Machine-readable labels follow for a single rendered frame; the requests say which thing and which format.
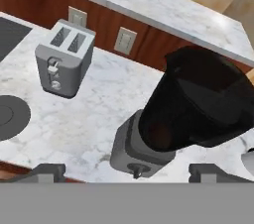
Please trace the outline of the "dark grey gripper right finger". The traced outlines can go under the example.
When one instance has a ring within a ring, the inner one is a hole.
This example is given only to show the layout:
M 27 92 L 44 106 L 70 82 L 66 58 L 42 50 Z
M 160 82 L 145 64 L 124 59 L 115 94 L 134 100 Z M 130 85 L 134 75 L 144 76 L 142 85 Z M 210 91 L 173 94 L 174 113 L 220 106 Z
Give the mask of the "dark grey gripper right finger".
M 230 174 L 215 164 L 190 164 L 189 183 L 230 183 L 230 182 L 251 182 L 251 180 Z

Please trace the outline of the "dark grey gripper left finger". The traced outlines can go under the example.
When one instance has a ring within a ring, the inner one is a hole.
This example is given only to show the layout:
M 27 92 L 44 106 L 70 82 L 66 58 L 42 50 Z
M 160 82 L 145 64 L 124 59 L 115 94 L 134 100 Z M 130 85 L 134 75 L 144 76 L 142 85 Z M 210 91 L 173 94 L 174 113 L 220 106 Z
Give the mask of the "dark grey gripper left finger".
M 15 178 L 16 182 L 54 183 L 64 182 L 65 165 L 40 164 L 29 173 Z

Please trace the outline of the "grey blender with black jar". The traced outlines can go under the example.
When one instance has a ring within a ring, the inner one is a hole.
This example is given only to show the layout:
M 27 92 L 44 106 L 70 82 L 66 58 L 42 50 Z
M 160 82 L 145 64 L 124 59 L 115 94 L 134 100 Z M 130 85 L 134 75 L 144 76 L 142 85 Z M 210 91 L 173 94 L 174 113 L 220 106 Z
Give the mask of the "grey blender with black jar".
M 136 179 L 151 177 L 179 150 L 217 147 L 252 128 L 254 120 L 247 116 L 227 125 L 205 115 L 166 69 L 145 107 L 117 129 L 110 165 Z

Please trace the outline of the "black blender lid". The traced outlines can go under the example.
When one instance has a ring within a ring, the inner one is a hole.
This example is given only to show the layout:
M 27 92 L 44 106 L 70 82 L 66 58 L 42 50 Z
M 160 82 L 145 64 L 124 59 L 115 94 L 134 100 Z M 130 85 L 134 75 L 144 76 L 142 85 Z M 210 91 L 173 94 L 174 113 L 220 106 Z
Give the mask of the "black blender lid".
M 244 116 L 254 120 L 254 86 L 224 56 L 188 46 L 166 55 L 166 60 L 167 71 L 205 115 L 227 125 Z

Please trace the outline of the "white rounded object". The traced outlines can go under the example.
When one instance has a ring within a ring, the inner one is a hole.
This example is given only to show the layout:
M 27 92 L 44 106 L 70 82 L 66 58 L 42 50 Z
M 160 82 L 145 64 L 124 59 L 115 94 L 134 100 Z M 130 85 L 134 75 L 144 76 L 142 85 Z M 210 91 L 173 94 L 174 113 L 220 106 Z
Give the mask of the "white rounded object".
M 254 176 L 254 148 L 241 155 L 241 161 L 245 168 Z

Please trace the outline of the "dark grey round plate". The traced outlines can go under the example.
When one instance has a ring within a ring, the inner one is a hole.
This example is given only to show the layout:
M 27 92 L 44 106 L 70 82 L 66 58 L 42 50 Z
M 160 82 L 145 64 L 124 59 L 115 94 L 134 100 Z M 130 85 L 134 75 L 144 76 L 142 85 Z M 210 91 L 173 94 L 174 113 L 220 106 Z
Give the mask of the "dark grey round plate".
M 30 119 L 31 110 L 26 101 L 13 95 L 0 96 L 0 141 L 21 133 Z

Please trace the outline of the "grey two-slot toaster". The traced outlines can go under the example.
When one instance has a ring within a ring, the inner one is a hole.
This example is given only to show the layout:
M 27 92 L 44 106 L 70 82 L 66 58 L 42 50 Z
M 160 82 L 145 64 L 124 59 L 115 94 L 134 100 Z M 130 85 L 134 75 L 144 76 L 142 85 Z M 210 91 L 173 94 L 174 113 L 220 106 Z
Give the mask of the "grey two-slot toaster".
M 59 19 L 35 50 L 43 89 L 73 98 L 91 64 L 96 33 Z

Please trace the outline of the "black hob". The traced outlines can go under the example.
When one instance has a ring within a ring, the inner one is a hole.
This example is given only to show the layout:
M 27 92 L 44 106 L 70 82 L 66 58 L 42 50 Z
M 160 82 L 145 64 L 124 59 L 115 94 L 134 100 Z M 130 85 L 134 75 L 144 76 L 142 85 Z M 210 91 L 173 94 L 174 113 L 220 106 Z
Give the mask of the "black hob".
M 0 17 L 0 62 L 31 32 L 31 28 Z

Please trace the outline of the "grey wall socket plate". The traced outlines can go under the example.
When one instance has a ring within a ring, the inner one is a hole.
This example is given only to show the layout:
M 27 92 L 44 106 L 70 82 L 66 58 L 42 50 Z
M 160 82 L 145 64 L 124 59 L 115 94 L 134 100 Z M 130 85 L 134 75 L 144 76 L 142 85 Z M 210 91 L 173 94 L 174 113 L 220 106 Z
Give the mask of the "grey wall socket plate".
M 87 14 L 76 8 L 68 7 L 68 20 L 74 24 L 86 27 Z
M 127 56 L 130 55 L 136 36 L 137 36 L 136 32 L 133 32 L 124 27 L 121 27 L 119 29 L 119 32 L 116 38 L 114 50 Z

